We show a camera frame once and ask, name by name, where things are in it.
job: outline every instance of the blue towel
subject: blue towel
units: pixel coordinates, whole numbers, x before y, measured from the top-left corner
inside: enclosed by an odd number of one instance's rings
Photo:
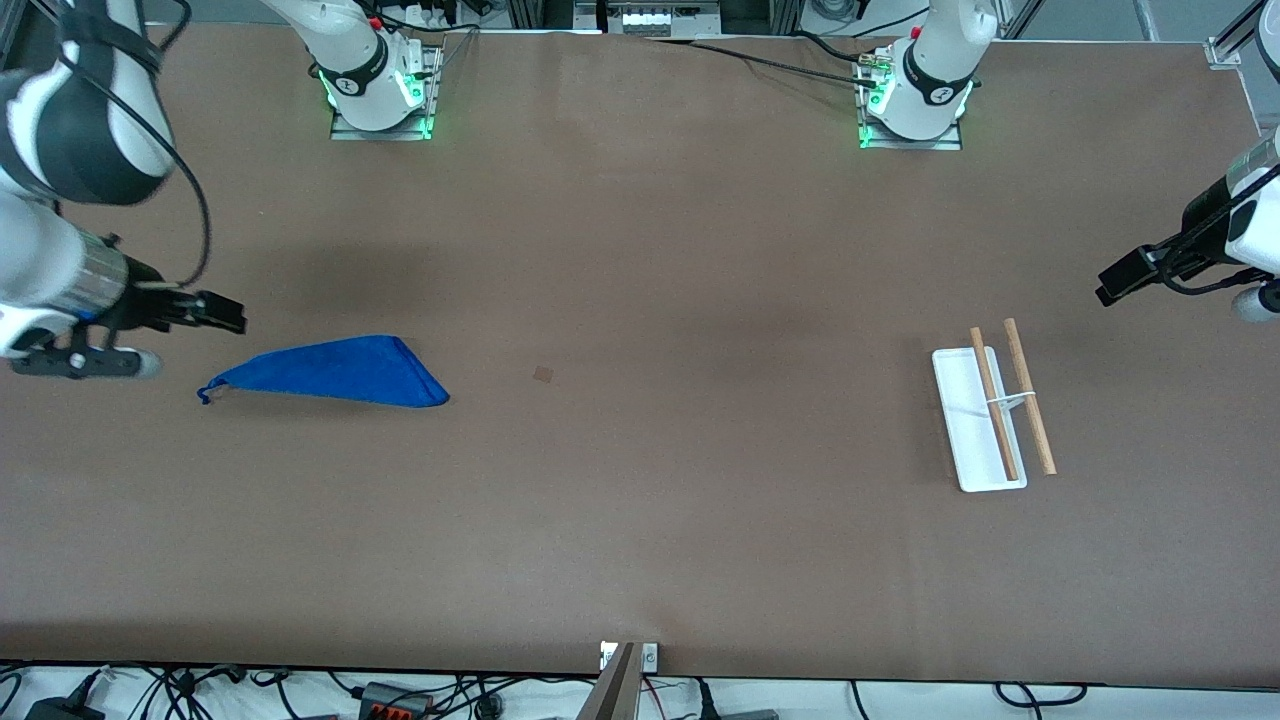
[[[401,407],[434,407],[449,400],[404,342],[388,334],[265,352],[219,374],[196,395],[209,405],[207,392],[219,386]]]

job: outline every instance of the white tray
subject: white tray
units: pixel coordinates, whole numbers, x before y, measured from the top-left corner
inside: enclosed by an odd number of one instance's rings
[[[1004,397],[1005,382],[1000,377],[996,351],[991,347],[987,347],[987,360],[991,363],[991,374],[995,375],[996,396]],[[996,445],[996,428],[987,411],[997,405],[988,405],[987,396],[982,392],[978,356],[973,348],[934,350],[933,374],[938,379],[942,416],[947,423],[960,489],[992,492],[1027,487],[1027,468],[1023,466],[1023,452],[1018,447],[1018,433],[1007,407],[1001,411],[1005,414],[1005,427],[1009,428],[1009,445],[1014,451],[1018,479],[1010,482],[1005,478],[1005,464],[1000,459],[1000,446]]]

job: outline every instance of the wooden chopstick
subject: wooden chopstick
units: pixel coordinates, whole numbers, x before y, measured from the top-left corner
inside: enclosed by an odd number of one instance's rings
[[[1005,320],[1005,334],[1009,336],[1009,352],[1014,356],[1014,372],[1018,373],[1021,392],[1036,392],[1032,387],[1032,373],[1027,369],[1027,356],[1023,355],[1023,341],[1018,336],[1018,323],[1012,318]],[[1046,475],[1056,475],[1057,465],[1053,462],[1053,451],[1048,447],[1044,419],[1041,418],[1039,401],[1034,395],[1027,396],[1027,414],[1032,420],[1032,437],[1036,438],[1036,452],[1041,456],[1041,469]]]
[[[991,363],[987,360],[987,345],[982,341],[982,328],[969,328],[969,340],[973,341],[973,352],[978,356],[978,374],[982,375],[982,391],[987,396],[987,413],[991,415],[991,423],[996,427],[996,445],[1000,446],[1000,459],[1005,464],[1005,479],[1016,482],[1018,462],[1014,460],[1014,448],[1009,442],[1005,411],[998,402],[991,402],[996,400],[996,380],[991,374]]]

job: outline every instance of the brown table surface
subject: brown table surface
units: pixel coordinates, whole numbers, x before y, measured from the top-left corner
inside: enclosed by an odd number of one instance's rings
[[[672,674],[1276,684],[1280,336],[1093,297],[1254,137],[1199,47],[996,45],[961,152],[859,150],[846,87],[690,47],[456,63],[431,142],[330,142],[288,29],[178,45],[204,284],[251,333],[134,333],[155,382],[0,375],[0,655],[591,671],[643,638]],[[177,176],[76,217],[195,259]],[[964,495],[929,354],[1004,355],[1005,316],[1061,475],[1020,418],[1030,487]],[[193,395],[364,333],[453,400]]]

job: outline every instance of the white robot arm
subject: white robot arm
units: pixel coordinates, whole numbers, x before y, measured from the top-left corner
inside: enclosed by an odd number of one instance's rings
[[[931,0],[919,33],[883,51],[892,79],[867,111],[908,140],[941,136],[964,111],[973,73],[997,28],[991,0]]]
[[[1247,286],[1231,306],[1251,323],[1280,316],[1280,149],[1276,132],[1231,163],[1226,173],[1192,200],[1181,229],[1158,245],[1142,245],[1098,274],[1103,306],[1148,284],[1179,295],[1206,295]],[[1215,265],[1242,269],[1216,282],[1188,286]]]
[[[262,1],[302,36],[352,126],[385,129],[422,104],[406,91],[420,44],[375,29],[355,0]],[[187,292],[207,256],[189,279],[165,282],[115,238],[50,208],[137,204],[180,164],[155,88],[163,54],[146,40],[141,0],[61,0],[58,24],[61,56],[52,68],[0,74],[0,356],[23,374],[148,377],[157,359],[115,347],[119,332],[186,324],[243,333],[243,307]],[[207,238],[198,187],[197,196]],[[91,325],[108,331],[101,347],[88,343]]]

